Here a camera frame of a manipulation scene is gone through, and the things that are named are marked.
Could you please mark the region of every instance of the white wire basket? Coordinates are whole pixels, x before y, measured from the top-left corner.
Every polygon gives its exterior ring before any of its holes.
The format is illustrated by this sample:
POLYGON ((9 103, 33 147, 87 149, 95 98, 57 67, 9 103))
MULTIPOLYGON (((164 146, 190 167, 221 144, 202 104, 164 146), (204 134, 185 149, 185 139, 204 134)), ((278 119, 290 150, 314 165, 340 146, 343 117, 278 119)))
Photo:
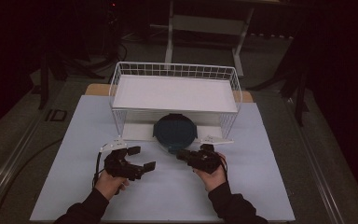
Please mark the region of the white wire basket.
POLYGON ((153 141, 153 125, 170 113, 190 118, 198 139, 227 138, 242 102, 235 68, 204 64, 121 62, 109 95, 117 131, 126 140, 153 141))

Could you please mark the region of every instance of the dark background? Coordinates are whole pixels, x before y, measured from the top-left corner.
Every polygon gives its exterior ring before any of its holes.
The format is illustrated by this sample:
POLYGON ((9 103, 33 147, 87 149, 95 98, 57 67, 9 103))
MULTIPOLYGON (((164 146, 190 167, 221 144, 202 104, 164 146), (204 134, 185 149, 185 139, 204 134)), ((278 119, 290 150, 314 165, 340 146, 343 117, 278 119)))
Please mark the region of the dark background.
MULTIPOLYGON (((91 37, 87 34, 92 27, 104 26, 104 8, 101 2, 77 2, 80 14, 74 11, 72 1, 0 2, 0 118, 33 87, 29 74, 40 67, 43 37, 48 36, 68 55, 87 59, 91 49, 91 37)), ((134 0, 127 4, 131 6, 122 5, 126 16, 121 19, 128 24, 145 23, 137 17, 140 12, 150 13, 151 21, 167 21, 167 1, 156 0, 149 5, 134 0)), ((320 10, 307 18, 285 60, 290 64, 301 59, 310 65, 307 86, 313 91, 358 181, 358 1, 319 4, 320 10), (317 50, 304 57, 304 52, 313 47, 317 50)), ((265 7, 265 10, 264 15, 255 14, 251 33, 267 34, 267 37, 274 33, 292 35, 298 25, 294 18, 304 19, 305 15, 301 10, 279 7, 265 7)))

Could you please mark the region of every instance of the white desk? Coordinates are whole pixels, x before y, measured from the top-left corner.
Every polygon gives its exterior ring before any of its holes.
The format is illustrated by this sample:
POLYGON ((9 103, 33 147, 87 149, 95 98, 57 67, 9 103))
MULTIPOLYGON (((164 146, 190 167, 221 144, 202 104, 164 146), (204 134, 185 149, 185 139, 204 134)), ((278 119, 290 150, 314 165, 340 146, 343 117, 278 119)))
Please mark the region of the white desk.
MULTIPOLYGON (((82 96, 31 215, 32 221, 55 220, 91 190, 98 150, 117 137, 107 96, 82 96)), ((281 174, 256 104, 241 106, 229 135, 235 143, 215 147, 227 157, 233 192, 242 193, 267 220, 294 220, 281 174)), ((156 161, 156 170, 131 182, 115 196, 103 216, 115 222, 218 222, 199 177, 183 161, 155 142, 128 142, 141 153, 133 164, 156 161)), ((193 144, 189 149, 198 150, 193 144)))

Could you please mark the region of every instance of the human arm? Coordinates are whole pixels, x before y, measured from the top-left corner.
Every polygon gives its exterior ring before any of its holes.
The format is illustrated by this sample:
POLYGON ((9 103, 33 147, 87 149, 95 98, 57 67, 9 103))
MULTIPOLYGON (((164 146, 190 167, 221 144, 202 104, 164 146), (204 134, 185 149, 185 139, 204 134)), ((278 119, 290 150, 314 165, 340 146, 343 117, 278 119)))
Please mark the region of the human arm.
POLYGON ((212 174, 193 169, 209 192, 213 209, 217 216, 225 220, 227 224, 262 224, 267 221, 256 215, 256 210, 251 203, 243 199, 241 194, 232 194, 227 182, 226 172, 222 165, 212 174))
POLYGON ((83 203, 75 203, 69 207, 66 214, 54 223, 99 223, 117 190, 125 190, 125 186, 128 185, 129 181, 126 178, 112 177, 106 171, 102 171, 95 188, 92 189, 87 199, 83 203))

